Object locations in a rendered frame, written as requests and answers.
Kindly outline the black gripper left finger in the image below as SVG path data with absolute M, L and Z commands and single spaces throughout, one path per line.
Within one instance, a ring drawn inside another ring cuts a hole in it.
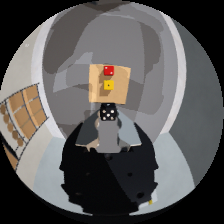
M 64 172 L 66 163 L 75 155 L 89 152 L 89 148 L 99 146 L 99 133 L 96 129 L 99 126 L 101 117 L 100 109 L 94 112 L 84 122 L 81 122 L 67 138 L 63 151 L 62 161 L 59 169 Z M 95 127 L 96 126 L 96 127 Z

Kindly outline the red die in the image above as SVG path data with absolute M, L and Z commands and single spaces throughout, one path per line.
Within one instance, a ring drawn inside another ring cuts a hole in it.
M 114 66 L 104 66 L 104 75 L 114 75 Z

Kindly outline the yellow die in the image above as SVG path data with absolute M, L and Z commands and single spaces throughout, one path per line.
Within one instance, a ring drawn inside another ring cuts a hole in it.
M 104 90 L 113 90 L 114 81 L 113 80 L 104 80 Z

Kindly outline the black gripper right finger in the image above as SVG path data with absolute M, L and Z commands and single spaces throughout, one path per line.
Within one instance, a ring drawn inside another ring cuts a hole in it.
M 117 125 L 120 128 L 117 137 L 118 146 L 121 148 L 127 147 L 128 152 L 136 152 L 144 155 L 150 160 L 154 170 L 158 169 L 159 166 L 156 162 L 155 150 L 147 134 L 136 122 L 134 123 L 118 109 L 116 109 L 116 118 L 118 119 Z

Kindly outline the tan mat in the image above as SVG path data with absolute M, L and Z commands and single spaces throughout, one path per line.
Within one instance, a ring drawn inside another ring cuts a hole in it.
M 105 76 L 104 66 L 114 66 L 114 75 Z M 89 102 L 113 102 L 125 104 L 130 69 L 128 67 L 116 65 L 93 64 L 89 70 Z M 114 81 L 114 90 L 104 90 L 104 80 Z

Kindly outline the black die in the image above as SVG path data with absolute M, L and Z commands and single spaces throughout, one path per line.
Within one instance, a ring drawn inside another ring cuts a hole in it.
M 100 107 L 102 121 L 115 121 L 116 105 L 115 103 L 102 102 Z

